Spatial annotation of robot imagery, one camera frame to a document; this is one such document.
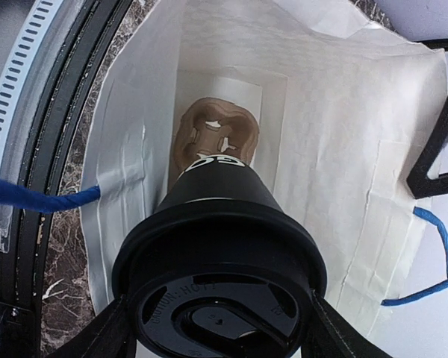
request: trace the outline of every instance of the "white wall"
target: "white wall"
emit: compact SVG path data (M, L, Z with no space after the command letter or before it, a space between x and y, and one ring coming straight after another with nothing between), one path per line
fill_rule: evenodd
M448 38L448 0L376 0L399 34L410 40Z

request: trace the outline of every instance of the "black plastic frame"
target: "black plastic frame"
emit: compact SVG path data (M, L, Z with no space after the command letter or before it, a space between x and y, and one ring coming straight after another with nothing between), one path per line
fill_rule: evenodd
M444 48L448 51L448 39L423 41L430 48ZM448 97L437 123L420 157L407 178L408 187L416 199L448 194L448 173L430 179L428 171L437 156L448 143Z

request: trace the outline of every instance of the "white paper bag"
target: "white paper bag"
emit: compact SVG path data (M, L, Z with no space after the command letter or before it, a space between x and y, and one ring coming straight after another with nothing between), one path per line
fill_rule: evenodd
M315 239L326 299L368 335L422 236L411 212L429 201L404 180L443 106L444 53L347 0L160 0L112 65L87 145L82 186L102 188L82 210L97 311L126 234L166 192L173 119L206 89L258 108L253 167Z

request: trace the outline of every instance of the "black rubber gasket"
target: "black rubber gasket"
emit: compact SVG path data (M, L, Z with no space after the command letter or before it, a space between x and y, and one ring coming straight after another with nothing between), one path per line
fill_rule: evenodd
M19 184L57 194L81 109L130 5L131 0L85 1L40 99ZM9 306L18 309L18 315L1 330L6 342L0 345L14 347L7 350L8 357L40 356L41 293L51 225L52 215L13 211L10 250L0 253L0 310Z

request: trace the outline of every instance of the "dark granite surface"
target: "dark granite surface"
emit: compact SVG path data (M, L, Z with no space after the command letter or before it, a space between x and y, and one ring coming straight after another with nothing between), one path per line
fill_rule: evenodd
M371 19L393 30L373 0L351 0ZM156 0L134 0L117 31L84 105L66 167L60 194L77 192L81 182L86 141L96 100L106 72ZM68 342L95 316L88 288L87 255L78 210L56 213L46 259L43 285L42 352L50 354Z

